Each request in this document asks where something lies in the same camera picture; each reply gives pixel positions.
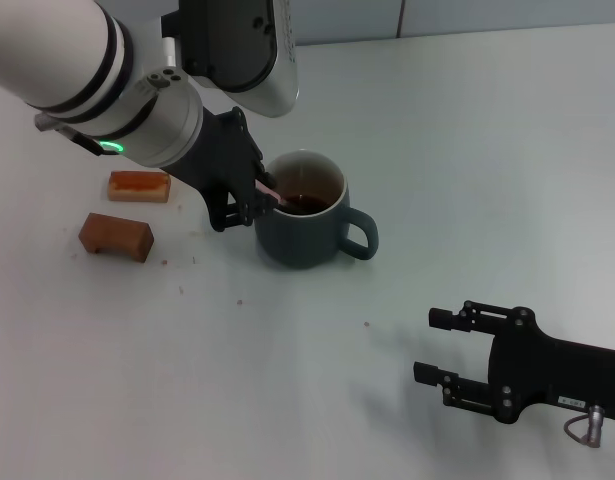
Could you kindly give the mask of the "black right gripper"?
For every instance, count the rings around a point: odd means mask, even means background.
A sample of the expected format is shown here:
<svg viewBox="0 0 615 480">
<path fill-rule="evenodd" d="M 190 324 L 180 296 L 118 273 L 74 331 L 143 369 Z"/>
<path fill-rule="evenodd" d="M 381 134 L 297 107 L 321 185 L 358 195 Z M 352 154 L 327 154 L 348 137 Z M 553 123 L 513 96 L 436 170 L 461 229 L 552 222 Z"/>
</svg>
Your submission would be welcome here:
<svg viewBox="0 0 615 480">
<path fill-rule="evenodd" d="M 553 338 L 527 307 L 506 309 L 467 300 L 454 314 L 429 310 L 429 326 L 442 330 L 494 334 L 488 385 L 415 362 L 417 383 L 442 389 L 442 402 L 504 424 L 524 409 L 546 404 L 579 412 L 598 406 L 615 420 L 615 350 Z"/>
</svg>

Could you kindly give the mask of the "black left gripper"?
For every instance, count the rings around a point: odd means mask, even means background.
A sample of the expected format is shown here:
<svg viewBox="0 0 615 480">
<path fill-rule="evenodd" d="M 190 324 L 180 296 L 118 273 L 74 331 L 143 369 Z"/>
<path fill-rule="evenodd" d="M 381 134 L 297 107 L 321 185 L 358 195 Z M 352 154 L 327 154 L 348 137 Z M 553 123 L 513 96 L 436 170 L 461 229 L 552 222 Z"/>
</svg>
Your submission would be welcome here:
<svg viewBox="0 0 615 480">
<path fill-rule="evenodd" d="M 275 186 L 276 179 L 238 107 L 218 115 L 205 109 L 196 141 L 166 172 L 200 193 L 216 231 L 249 227 L 277 207 L 274 196 L 257 192 L 256 180 Z"/>
</svg>

